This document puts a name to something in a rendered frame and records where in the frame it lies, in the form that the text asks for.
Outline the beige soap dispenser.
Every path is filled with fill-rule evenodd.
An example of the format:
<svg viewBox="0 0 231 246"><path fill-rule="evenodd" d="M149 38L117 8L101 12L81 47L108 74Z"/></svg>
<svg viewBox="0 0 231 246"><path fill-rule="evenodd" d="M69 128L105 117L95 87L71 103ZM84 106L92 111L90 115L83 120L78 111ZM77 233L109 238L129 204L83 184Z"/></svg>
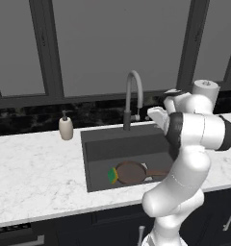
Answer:
<svg viewBox="0 0 231 246"><path fill-rule="evenodd" d="M63 140L71 140L73 138L73 124L66 115L66 111L63 111L63 116L59 120L59 132Z"/></svg>

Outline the green and yellow sponge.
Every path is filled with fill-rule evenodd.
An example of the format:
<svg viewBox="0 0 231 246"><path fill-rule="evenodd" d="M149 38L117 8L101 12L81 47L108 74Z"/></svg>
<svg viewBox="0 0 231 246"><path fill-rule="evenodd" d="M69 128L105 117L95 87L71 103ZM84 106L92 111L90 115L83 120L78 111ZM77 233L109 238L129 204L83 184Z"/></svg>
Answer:
<svg viewBox="0 0 231 246"><path fill-rule="evenodd" d="M112 167L109 172L108 172L108 179L110 181L110 183L113 185L117 179L118 179L118 175L116 172L116 169L114 167Z"/></svg>

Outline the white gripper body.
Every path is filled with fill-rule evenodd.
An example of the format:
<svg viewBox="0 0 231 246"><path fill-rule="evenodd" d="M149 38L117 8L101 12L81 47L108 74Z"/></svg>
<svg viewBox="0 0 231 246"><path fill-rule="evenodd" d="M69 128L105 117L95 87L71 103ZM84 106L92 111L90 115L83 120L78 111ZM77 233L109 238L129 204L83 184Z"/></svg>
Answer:
<svg viewBox="0 0 231 246"><path fill-rule="evenodd" d="M169 117L162 107L153 107L147 110L147 115L164 131L168 131Z"/></svg>

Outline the dark framed window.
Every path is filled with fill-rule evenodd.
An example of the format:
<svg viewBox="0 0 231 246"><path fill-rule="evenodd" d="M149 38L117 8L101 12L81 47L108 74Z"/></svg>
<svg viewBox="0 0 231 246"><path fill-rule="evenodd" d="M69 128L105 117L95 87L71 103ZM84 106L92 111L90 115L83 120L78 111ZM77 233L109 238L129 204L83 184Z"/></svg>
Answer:
<svg viewBox="0 0 231 246"><path fill-rule="evenodd" d="M231 0L0 0L0 109L231 89Z"/></svg>

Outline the white paper towel roll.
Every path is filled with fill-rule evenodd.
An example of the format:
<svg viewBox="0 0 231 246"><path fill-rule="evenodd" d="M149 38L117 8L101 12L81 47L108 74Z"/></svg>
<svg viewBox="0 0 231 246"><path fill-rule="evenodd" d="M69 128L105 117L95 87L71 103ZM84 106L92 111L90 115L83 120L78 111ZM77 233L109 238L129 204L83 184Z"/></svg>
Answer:
<svg viewBox="0 0 231 246"><path fill-rule="evenodd" d="M209 98L216 105L220 86L209 80L196 80L192 86L192 94L201 94Z"/></svg>

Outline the grey curved tap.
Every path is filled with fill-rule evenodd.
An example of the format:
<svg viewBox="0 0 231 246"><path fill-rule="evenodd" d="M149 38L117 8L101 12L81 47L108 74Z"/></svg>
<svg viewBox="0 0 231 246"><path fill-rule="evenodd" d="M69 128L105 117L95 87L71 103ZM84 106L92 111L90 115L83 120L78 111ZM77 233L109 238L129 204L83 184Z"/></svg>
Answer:
<svg viewBox="0 0 231 246"><path fill-rule="evenodd" d="M137 95L138 95L138 105L137 105L137 114L132 115L131 114L131 88L132 88L132 81L136 82L137 86ZM126 104L125 104L125 110L123 114L123 130L129 131L131 127L131 121L140 121L140 110L143 107L143 89L142 89L142 83L141 83L141 77L139 73L135 70L132 70L129 72L127 76L126 81Z"/></svg>

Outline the dark grey sink basin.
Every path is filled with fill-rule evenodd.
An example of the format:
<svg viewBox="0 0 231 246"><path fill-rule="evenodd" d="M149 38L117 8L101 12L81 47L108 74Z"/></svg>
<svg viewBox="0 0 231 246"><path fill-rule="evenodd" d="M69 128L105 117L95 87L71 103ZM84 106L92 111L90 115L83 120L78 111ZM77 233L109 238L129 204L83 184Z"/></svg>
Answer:
<svg viewBox="0 0 231 246"><path fill-rule="evenodd" d="M164 132L154 123L81 132L88 192L123 187L111 184L108 172L126 160L142 163L148 169L168 171L178 156Z"/></svg>

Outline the dark cupboard door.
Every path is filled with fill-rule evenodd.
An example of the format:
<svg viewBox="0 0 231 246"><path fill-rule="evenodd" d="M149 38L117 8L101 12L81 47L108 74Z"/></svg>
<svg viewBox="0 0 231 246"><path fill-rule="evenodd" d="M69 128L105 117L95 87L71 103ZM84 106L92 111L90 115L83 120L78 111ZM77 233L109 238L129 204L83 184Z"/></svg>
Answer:
<svg viewBox="0 0 231 246"><path fill-rule="evenodd" d="M137 246L139 227L147 235L153 219L141 205L104 209L55 220L60 246Z"/></svg>
<svg viewBox="0 0 231 246"><path fill-rule="evenodd" d="M231 224L224 232L224 211L231 209L231 188L204 194L204 204L183 222L180 235L188 246L231 246Z"/></svg>

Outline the brown frying pan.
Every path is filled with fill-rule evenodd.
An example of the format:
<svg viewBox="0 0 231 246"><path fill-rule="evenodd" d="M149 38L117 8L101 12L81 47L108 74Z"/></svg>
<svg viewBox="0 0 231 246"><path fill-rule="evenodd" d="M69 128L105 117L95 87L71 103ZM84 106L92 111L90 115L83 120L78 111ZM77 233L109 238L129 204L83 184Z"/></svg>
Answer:
<svg viewBox="0 0 231 246"><path fill-rule="evenodd" d="M146 169L136 161L123 161L119 163L114 171L113 183L119 181L123 185L135 184L144 181L147 177L165 176L168 171Z"/></svg>

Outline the dark dishwasher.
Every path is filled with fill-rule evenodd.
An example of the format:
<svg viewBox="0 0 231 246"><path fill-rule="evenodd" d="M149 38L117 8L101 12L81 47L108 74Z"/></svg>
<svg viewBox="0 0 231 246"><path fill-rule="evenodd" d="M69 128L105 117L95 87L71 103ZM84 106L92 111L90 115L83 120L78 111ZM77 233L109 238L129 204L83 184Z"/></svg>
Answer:
<svg viewBox="0 0 231 246"><path fill-rule="evenodd" d="M0 246L58 246L58 241L47 224L27 223L0 228Z"/></svg>

